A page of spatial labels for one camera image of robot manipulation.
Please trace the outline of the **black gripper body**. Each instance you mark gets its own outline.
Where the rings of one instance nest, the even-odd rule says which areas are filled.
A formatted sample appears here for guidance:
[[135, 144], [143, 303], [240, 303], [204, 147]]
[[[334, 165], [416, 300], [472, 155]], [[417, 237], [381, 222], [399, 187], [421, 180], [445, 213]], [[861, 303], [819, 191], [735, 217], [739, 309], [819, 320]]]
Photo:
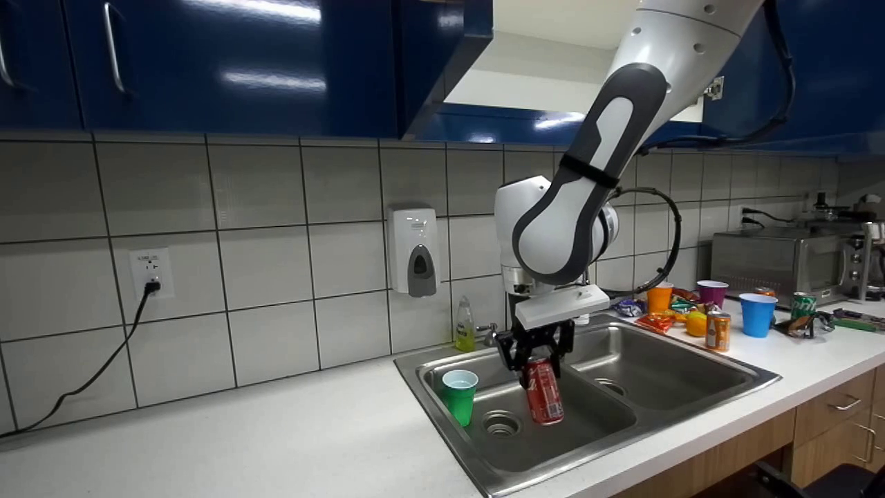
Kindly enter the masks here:
[[537, 347], [544, 347], [547, 356], [554, 356], [554, 345], [555, 342], [573, 342], [575, 323], [573, 320], [555, 320], [555, 323], [540, 327], [540, 328], [524, 328], [521, 323], [515, 323], [504, 334], [518, 338], [524, 342], [524, 347], [526, 347], [526, 356], [530, 356]]

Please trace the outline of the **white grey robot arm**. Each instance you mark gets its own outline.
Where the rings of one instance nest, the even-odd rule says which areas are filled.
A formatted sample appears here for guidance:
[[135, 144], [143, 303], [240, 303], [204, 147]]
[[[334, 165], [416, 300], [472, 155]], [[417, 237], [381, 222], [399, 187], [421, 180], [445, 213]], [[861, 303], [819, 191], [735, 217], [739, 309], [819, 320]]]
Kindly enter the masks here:
[[618, 213], [608, 198], [638, 147], [691, 104], [735, 51], [767, 0], [638, 0], [598, 96], [554, 177], [495, 191], [504, 260], [543, 292], [515, 303], [515, 328], [497, 339], [508, 370], [526, 381], [530, 353], [560, 370], [575, 317], [608, 303], [580, 274], [608, 249]]

